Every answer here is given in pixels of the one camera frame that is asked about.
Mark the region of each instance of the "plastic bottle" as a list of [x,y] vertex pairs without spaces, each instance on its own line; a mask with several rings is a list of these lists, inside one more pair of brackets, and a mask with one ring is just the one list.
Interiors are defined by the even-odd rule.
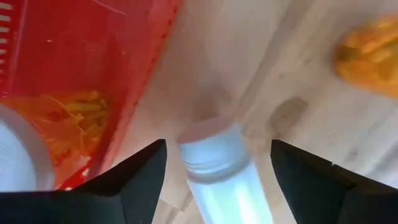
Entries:
[[207,224],[268,224],[272,215],[240,127],[217,117],[179,138],[187,182]]

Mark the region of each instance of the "orange object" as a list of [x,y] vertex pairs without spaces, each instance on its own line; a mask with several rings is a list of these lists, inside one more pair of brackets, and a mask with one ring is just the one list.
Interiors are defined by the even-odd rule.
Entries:
[[44,138],[55,170],[55,186],[95,155],[111,106],[94,90],[3,99],[0,103],[17,111]]
[[42,135],[69,189],[108,170],[180,0],[3,0],[0,103]]
[[398,97],[398,15],[349,33],[337,47],[336,67],[347,82]]

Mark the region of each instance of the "wooden floor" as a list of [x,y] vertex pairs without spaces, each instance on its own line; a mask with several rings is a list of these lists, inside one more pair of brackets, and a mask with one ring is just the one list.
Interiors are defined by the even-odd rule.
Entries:
[[175,137],[217,114],[243,125],[275,223],[295,223],[269,152],[279,138],[398,187],[398,103],[336,77],[333,48],[396,0],[185,0],[117,161],[169,150],[156,224],[203,223]]

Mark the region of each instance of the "bottle neck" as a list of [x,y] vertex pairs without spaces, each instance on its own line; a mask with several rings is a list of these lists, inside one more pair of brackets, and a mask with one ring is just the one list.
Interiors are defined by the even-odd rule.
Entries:
[[187,177],[193,182],[212,183],[226,180],[238,172],[244,170],[251,163],[249,154],[245,154],[239,160],[228,162],[214,162],[202,166],[190,166],[186,164]]

